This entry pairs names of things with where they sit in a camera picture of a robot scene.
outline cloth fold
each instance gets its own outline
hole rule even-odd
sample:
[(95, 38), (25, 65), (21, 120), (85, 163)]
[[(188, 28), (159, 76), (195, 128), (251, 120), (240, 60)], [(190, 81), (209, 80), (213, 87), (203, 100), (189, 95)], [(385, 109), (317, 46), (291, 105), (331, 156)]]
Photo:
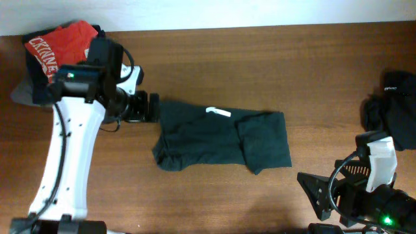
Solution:
[(281, 112), (222, 109), (161, 102), (162, 134), (153, 149), (160, 168), (180, 171), (193, 164), (243, 164), (254, 174), (292, 166)]

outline dark garment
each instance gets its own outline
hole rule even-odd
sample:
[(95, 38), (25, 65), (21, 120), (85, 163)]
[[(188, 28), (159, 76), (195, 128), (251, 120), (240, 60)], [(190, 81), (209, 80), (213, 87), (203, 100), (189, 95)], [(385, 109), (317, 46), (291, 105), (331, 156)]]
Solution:
[[(98, 32), (97, 37), (105, 37), (105, 32), (101, 30), (99, 25), (93, 25), (93, 28)], [(26, 34), (22, 37), (22, 44), (24, 45), (29, 40), (37, 37), (43, 36), (50, 32), (53, 32), (55, 29), (42, 30), (37, 32), (32, 32)], [(46, 86), (49, 83), (45, 73), (42, 71), (42, 65), (37, 61), (37, 59), (31, 55), (26, 49), (26, 67), (29, 71), (29, 75), (32, 79), (33, 92), (32, 92), (32, 102), (33, 104), (43, 105), (45, 103), (50, 103), (49, 97), (46, 93)]]
[(160, 168), (180, 171), (193, 164), (245, 164), (256, 175), (265, 168), (292, 166), (281, 112), (222, 109), (162, 102), (162, 135), (153, 149)]
[(389, 72), (383, 96), (371, 97), (364, 106), (367, 131), (383, 130), (393, 137), (398, 151), (416, 149), (416, 76)]

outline white wall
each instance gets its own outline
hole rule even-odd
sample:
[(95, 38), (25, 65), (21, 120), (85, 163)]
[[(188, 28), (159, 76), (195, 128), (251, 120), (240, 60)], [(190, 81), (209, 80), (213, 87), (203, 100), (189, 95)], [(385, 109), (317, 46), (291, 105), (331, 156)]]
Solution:
[(0, 0), (0, 35), (80, 19), (106, 31), (403, 21), (416, 0)]

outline green led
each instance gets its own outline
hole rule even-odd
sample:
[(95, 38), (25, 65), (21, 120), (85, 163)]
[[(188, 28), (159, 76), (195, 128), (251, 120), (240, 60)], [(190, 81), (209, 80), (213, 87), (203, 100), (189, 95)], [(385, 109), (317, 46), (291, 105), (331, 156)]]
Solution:
[(393, 221), (389, 217), (385, 217), (383, 219), (383, 222), (384, 222), (384, 224), (387, 224), (387, 225), (392, 225), (393, 224)]

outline wood grain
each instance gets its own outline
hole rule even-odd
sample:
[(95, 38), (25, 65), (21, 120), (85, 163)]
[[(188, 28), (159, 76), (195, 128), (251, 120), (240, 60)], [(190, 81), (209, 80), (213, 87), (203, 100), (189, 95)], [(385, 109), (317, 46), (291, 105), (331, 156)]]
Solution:
[[(159, 169), (158, 124), (99, 132), (88, 218), (132, 233), (234, 233), (318, 222), (297, 172), (329, 176), (355, 150), (361, 102), (385, 69), (416, 72), (415, 22), (192, 31), (112, 32), (143, 67), (139, 89), (199, 105), (282, 111), (292, 168), (251, 174), (240, 165)], [(0, 231), (24, 216), (46, 161), (50, 109), (11, 102), (25, 73), (20, 37), (0, 37)], [(415, 152), (398, 152), (396, 187), (416, 196)], [(334, 214), (327, 223), (338, 224)]]

